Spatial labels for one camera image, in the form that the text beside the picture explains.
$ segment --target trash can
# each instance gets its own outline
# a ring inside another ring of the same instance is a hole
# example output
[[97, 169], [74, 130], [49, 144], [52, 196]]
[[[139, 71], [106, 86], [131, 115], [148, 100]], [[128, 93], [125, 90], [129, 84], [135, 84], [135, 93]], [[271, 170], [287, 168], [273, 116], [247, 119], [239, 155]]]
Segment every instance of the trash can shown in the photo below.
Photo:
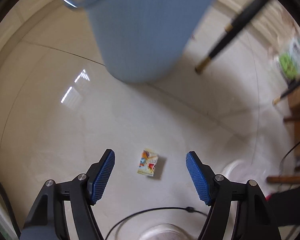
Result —
[[212, 0], [64, 0], [84, 8], [108, 72], [123, 82], [166, 75]]

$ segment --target black chair leg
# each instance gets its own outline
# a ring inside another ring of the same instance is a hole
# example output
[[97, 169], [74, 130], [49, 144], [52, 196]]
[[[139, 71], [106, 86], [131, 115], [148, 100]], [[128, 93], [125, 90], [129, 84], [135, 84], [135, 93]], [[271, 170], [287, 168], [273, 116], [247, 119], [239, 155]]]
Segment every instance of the black chair leg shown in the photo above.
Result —
[[218, 44], [209, 52], [208, 56], [195, 68], [198, 74], [209, 62], [223, 50], [232, 39], [252, 20], [253, 17], [266, 5], [269, 0], [253, 0], [232, 22], [225, 27], [226, 33]]

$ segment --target blue textured pad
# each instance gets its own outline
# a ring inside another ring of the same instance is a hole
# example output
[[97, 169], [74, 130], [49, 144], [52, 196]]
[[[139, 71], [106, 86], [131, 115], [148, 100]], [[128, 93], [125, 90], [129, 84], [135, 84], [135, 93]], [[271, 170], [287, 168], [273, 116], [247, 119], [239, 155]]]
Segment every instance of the blue textured pad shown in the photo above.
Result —
[[105, 191], [106, 185], [108, 183], [110, 174], [112, 172], [114, 166], [114, 151], [111, 151], [106, 158], [103, 166], [96, 177], [96, 180], [93, 182], [92, 185], [92, 194], [91, 194], [91, 201], [95, 204], [98, 200], [101, 199], [103, 192]]
[[204, 201], [206, 205], [209, 205], [211, 202], [211, 197], [209, 195], [209, 184], [207, 183], [205, 177], [190, 153], [187, 153], [186, 156], [186, 166], [199, 198]]

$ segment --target silver screw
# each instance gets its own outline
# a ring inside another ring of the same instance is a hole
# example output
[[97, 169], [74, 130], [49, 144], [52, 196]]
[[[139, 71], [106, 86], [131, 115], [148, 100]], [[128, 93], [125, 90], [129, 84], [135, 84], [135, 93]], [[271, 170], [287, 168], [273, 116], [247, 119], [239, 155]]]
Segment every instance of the silver screw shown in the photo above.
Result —
[[46, 186], [47, 187], [50, 187], [52, 184], [53, 184], [53, 180], [52, 179], [49, 179], [49, 180], [46, 181]]
[[224, 177], [220, 174], [216, 175], [215, 178], [217, 181], [223, 181], [223, 179], [224, 179]]
[[256, 185], [257, 185], [257, 182], [256, 182], [255, 180], [251, 179], [251, 180], [249, 180], [249, 184], [250, 184], [251, 186], [256, 186]]
[[87, 177], [87, 175], [82, 173], [78, 176], [78, 180], [84, 180], [84, 179], [86, 179], [86, 177]]

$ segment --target white round object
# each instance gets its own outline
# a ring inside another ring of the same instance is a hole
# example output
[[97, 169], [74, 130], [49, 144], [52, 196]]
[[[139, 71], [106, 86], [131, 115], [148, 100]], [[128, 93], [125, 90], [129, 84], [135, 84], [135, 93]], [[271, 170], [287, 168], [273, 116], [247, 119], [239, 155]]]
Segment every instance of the white round object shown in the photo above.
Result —
[[189, 240], [189, 238], [175, 225], [160, 224], [145, 231], [139, 240]]

